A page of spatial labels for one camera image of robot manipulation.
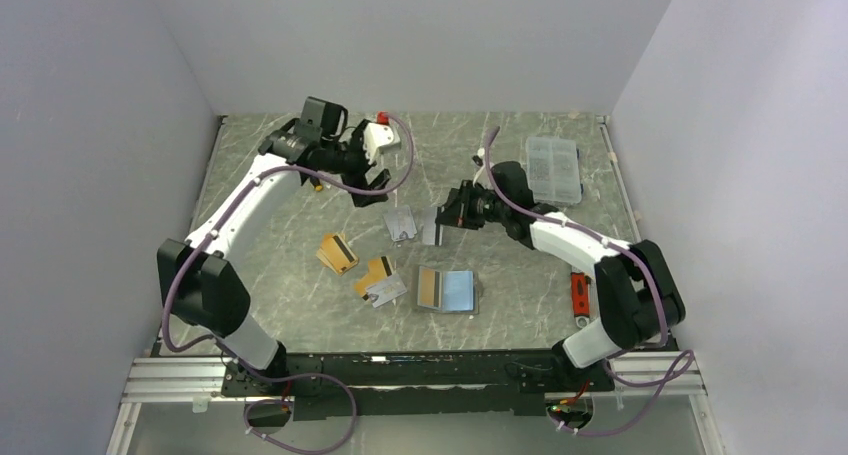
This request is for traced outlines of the gold card under holder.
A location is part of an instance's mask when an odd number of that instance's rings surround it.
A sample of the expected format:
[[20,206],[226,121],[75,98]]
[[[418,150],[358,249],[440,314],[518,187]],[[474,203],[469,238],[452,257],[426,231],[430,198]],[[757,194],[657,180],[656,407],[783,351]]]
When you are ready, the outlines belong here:
[[365,301],[369,300],[367,289],[394,273],[394,267],[387,256],[371,259],[367,263],[367,272],[355,284],[354,289],[359,297]]

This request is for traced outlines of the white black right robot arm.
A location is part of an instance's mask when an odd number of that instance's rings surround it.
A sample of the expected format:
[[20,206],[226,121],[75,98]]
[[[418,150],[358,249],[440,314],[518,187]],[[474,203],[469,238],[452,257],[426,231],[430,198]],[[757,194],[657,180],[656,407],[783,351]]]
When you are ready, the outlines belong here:
[[654,337],[665,339],[670,328],[685,319],[682,296],[656,243],[601,235],[537,201],[526,172],[515,161],[495,164],[488,176],[491,188],[464,180],[451,189],[438,224],[468,230],[500,224],[521,245],[586,274],[595,288],[596,318],[553,347],[558,357],[550,367],[557,386],[578,388],[588,379],[591,365]]

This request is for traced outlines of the gold card black stripe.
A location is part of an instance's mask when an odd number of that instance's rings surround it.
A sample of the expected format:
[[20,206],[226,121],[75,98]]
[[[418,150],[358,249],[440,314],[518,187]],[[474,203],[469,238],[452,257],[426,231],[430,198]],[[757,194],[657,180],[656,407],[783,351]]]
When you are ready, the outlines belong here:
[[438,270],[419,268],[417,284],[417,304],[419,307],[440,310],[442,298],[442,273]]

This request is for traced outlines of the grey card holder blue lining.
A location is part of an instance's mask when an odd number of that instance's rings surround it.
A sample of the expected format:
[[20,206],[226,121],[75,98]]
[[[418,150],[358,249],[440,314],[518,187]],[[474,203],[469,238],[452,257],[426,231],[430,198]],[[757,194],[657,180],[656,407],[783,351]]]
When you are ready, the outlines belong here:
[[481,288],[475,272],[470,270],[438,270],[442,273],[441,309],[432,310],[419,307],[417,304],[418,267],[414,277],[415,306],[419,310],[440,314],[468,314],[479,312],[479,297]]

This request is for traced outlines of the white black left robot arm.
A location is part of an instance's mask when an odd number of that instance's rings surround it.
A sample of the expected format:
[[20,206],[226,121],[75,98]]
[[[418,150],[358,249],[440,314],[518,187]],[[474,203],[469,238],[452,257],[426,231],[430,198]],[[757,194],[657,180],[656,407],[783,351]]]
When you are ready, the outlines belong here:
[[267,135],[246,175],[223,204],[182,240],[167,239],[156,254],[162,291],[162,341],[184,352],[171,336],[171,319],[204,329],[198,342],[213,340],[248,369],[248,382],[264,395],[287,381],[285,346],[251,314],[251,296],[237,267],[273,212],[310,178],[348,192],[357,207],[386,200],[391,175],[367,178],[380,154],[399,145],[386,115],[361,120],[343,136],[345,107],[308,98],[301,114]]

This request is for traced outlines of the clear plastic screw box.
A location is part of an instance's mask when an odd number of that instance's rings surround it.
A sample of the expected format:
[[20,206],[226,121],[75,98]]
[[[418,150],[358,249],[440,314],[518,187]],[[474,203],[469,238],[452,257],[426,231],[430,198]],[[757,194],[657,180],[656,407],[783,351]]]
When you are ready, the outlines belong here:
[[563,205],[582,201],[579,148],[574,140],[529,137],[525,153],[528,186],[536,199]]

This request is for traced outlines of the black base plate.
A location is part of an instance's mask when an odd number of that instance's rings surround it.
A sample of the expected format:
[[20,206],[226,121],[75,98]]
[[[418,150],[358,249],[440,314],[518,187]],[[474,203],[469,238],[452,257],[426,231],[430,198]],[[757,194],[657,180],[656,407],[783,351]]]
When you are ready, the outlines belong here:
[[388,353],[290,353],[284,382],[265,379],[232,361],[221,393],[226,398],[280,399],[297,421],[360,416],[506,412],[542,416],[549,402],[610,393],[612,379],[599,364],[569,368],[550,348]]

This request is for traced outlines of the silver card on table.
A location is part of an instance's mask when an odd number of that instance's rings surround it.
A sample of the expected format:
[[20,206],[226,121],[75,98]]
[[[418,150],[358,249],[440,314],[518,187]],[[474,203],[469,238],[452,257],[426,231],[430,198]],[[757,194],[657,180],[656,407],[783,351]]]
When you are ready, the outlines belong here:
[[373,308],[379,308],[385,304],[394,302],[407,292],[408,289],[402,278],[395,273],[369,285],[366,288],[366,300]]

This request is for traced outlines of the gold card stack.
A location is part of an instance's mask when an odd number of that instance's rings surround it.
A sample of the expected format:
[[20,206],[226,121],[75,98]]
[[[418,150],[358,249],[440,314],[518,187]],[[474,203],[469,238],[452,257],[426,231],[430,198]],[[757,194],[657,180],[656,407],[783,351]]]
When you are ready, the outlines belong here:
[[316,252],[316,257],[325,267],[339,276],[344,275],[359,263],[359,257],[352,251],[341,233],[326,233]]

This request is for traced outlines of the red handled tool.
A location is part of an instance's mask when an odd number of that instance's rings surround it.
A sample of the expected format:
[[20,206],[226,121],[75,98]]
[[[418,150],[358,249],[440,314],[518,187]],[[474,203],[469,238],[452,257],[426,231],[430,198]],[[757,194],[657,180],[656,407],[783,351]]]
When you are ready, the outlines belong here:
[[579,329],[587,327],[591,320],[590,278],[582,272],[571,273],[572,312]]

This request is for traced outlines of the aluminium frame rail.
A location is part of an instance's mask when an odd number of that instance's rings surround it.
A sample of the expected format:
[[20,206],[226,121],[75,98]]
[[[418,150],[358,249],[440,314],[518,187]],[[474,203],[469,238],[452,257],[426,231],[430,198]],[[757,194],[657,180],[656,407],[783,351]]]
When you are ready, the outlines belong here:
[[110,454],[127,454],[144,406],[181,404],[194,413],[212,403],[242,407],[254,401],[285,399],[297,421],[349,414],[350,398],[323,380],[340,378],[353,393],[361,416],[510,412],[543,414],[547,404],[571,401],[573,407],[650,397],[652,380],[665,374],[673,351],[638,352],[612,363],[618,383],[603,369],[588,369],[568,379],[544,350],[477,352],[397,352],[293,354],[291,385],[273,388],[236,368],[228,357],[138,358],[130,369],[119,414],[108,443]]

